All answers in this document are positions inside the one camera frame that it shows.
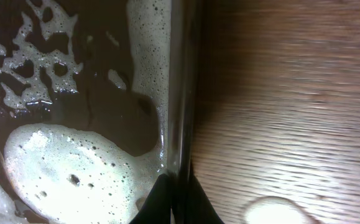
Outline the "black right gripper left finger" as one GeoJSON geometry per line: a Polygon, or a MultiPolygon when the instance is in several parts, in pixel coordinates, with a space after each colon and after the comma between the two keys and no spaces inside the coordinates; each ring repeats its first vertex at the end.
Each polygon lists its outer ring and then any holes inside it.
{"type": "Polygon", "coordinates": [[[130,224],[170,224],[170,213],[171,178],[162,174],[158,176],[142,208],[130,224]]]}

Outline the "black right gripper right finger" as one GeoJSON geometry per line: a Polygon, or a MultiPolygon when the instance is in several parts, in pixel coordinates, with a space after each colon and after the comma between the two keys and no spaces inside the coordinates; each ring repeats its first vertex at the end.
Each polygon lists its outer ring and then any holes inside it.
{"type": "Polygon", "coordinates": [[[188,179],[175,186],[175,223],[224,224],[196,178],[192,165],[188,179]]]}

